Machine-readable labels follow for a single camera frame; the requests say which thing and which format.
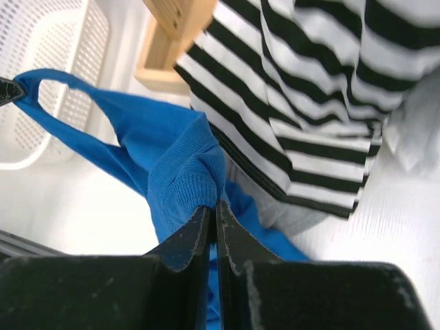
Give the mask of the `blue tank top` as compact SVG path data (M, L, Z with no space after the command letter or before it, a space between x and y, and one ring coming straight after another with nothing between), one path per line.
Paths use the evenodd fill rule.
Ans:
M309 269L307 258L280 232L264 228L254 200L226 179L226 161L201 112L136 95L98 89L60 73L58 82L87 94L109 119L118 145L52 118L33 99L41 79L17 76L26 96L15 105L48 133L143 196L159 244L188 222L198 207L210 209L208 299L204 329L223 329L217 256L216 206L225 201L238 222L285 262L280 275L284 329L309 325L303 293L287 277ZM55 256L17 258L1 268L4 329L147 329L149 283L156 258Z

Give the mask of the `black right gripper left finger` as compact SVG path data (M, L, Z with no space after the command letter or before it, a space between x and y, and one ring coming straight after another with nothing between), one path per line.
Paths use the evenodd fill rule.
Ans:
M156 258L148 284L147 329L205 328L210 215L210 209L198 207L185 225L147 254Z

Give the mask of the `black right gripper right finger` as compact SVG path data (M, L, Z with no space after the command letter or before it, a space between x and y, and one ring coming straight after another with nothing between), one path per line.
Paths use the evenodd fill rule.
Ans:
M281 271L285 262L263 247L225 201L216 206L223 329L284 329Z

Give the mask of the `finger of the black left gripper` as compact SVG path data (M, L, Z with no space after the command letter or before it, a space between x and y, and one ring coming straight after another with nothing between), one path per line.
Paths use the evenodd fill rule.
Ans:
M18 82L0 77L0 106L16 102L25 96L26 92Z

